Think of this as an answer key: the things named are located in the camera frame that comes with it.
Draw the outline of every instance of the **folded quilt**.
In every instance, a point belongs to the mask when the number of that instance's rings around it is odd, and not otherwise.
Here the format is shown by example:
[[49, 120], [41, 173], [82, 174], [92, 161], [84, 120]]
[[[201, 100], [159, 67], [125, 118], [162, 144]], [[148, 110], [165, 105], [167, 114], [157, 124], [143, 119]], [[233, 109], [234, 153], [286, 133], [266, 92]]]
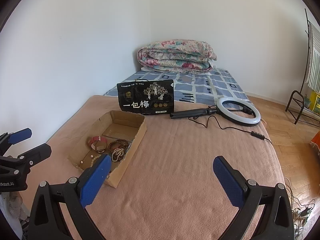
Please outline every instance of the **folded quilt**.
[[214, 60], [216, 54], [204, 41], [156, 41], [138, 52], [143, 71], [203, 74], [212, 70]]

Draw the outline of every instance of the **white light ring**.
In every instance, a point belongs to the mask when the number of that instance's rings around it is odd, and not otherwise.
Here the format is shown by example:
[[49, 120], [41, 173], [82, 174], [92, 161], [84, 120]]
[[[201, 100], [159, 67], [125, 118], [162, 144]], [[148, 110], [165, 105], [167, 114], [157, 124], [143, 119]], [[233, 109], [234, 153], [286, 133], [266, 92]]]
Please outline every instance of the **white light ring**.
[[[242, 116], [239, 116], [237, 114], [230, 112], [228, 109], [226, 109], [223, 106], [223, 103], [228, 102], [228, 101], [230, 103], [237, 102], [237, 103], [241, 103], [242, 105], [247, 106], [249, 109], [251, 109], [254, 112], [255, 118], [246, 118], [246, 117], [242, 117]], [[257, 125], [261, 120], [261, 115], [260, 115], [259, 111], [257, 110], [257, 108], [255, 108], [250, 103], [248, 103], [242, 99], [239, 99], [239, 98], [231, 98], [231, 97], [219, 98], [218, 102], [217, 102], [217, 107], [222, 112], [222, 114], [225, 114], [227, 117], [229, 117], [229, 118], [231, 118], [231, 119], [233, 119], [243, 125], [254, 126], [254, 125]]]

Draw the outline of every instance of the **black package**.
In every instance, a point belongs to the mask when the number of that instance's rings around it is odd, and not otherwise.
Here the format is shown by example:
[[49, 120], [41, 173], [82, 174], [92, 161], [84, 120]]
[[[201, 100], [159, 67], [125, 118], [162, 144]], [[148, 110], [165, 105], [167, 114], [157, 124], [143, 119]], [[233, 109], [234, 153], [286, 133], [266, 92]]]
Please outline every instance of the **black package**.
[[137, 114], [174, 112], [172, 79], [119, 83], [117, 89], [122, 111]]

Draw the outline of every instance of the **blue gripper pad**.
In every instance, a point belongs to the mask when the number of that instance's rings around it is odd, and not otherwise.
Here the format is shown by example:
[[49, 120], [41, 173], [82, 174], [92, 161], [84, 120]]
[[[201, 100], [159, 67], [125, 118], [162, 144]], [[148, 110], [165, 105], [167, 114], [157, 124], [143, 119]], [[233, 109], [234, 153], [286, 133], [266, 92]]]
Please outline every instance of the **blue gripper pad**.
[[87, 182], [82, 186], [80, 203], [84, 208], [85, 206], [92, 204], [104, 180], [109, 174], [111, 163], [111, 157], [109, 155], [106, 155], [99, 163], [95, 171], [92, 173], [92, 175], [89, 177]]
[[25, 128], [21, 131], [11, 134], [8, 139], [8, 143], [16, 144], [18, 142], [22, 142], [26, 139], [29, 139], [31, 135], [32, 135], [31, 130], [29, 128]]
[[231, 204], [242, 208], [244, 205], [244, 191], [219, 157], [213, 160], [213, 172], [217, 176]]

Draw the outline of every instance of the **black metal rack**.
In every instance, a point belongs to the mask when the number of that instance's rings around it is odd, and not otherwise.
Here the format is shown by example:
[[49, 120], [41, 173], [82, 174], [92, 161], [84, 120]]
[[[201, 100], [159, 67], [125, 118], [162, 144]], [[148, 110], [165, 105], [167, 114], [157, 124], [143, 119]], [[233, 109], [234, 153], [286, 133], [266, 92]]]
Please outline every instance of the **black metal rack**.
[[[303, 110], [306, 110], [306, 111], [308, 111], [308, 112], [310, 112], [310, 113], [312, 113], [312, 114], [320, 117], [320, 114], [317, 114], [317, 113], [311, 111], [309, 108], [305, 107], [304, 96], [301, 94], [302, 89], [303, 89], [304, 82], [305, 82], [305, 80], [306, 80], [306, 75], [307, 75], [307, 70], [308, 70], [308, 63], [309, 63], [309, 52], [310, 52], [310, 25], [309, 25], [309, 20], [308, 20], [308, 15], [307, 15], [307, 10], [306, 10], [306, 9], [305, 9], [305, 12], [306, 12], [307, 24], [308, 24], [308, 32], [307, 32], [307, 34], [308, 34], [308, 56], [307, 56], [306, 70], [305, 70], [305, 72], [304, 72], [304, 77], [303, 77], [303, 82], [302, 82], [302, 85], [301, 85], [300, 92], [297, 91], [297, 90], [294, 90], [294, 91], [291, 93], [291, 97], [290, 97], [290, 99], [289, 99], [289, 102], [288, 102], [288, 104], [287, 104], [287, 107], [286, 107], [285, 111], [286, 111], [286, 112], [289, 111], [289, 113], [293, 116], [293, 118], [294, 118], [294, 120], [295, 120], [294, 124], [297, 124], [298, 121], [301, 121], [301, 122], [305, 122], [305, 123], [314, 125], [314, 126], [316, 126], [316, 127], [320, 127], [320, 125], [317, 125], [317, 124], [314, 124], [314, 123], [311, 123], [311, 122], [307, 122], [307, 121], [304, 121], [304, 120], [301, 120], [301, 119], [300, 119], [300, 117], [303, 115], [303, 116], [305, 116], [305, 117], [308, 117], [308, 118], [310, 118], [310, 119], [313, 119], [313, 120], [319, 122], [319, 120], [317, 120], [316, 118], [313, 118], [313, 117], [311, 117], [311, 116], [309, 116], [309, 115], [303, 114], [303, 113], [302, 113]], [[293, 96], [294, 96], [295, 94], [298, 94], [298, 95], [301, 97], [301, 100], [298, 100], [298, 99], [294, 98]], [[292, 110], [292, 109], [289, 109], [289, 106], [290, 106], [292, 100], [293, 100], [294, 102], [296, 102], [297, 105], [300, 107], [300, 111], [299, 111], [299, 112], [297, 112], [297, 111], [295, 111], [295, 110]]]

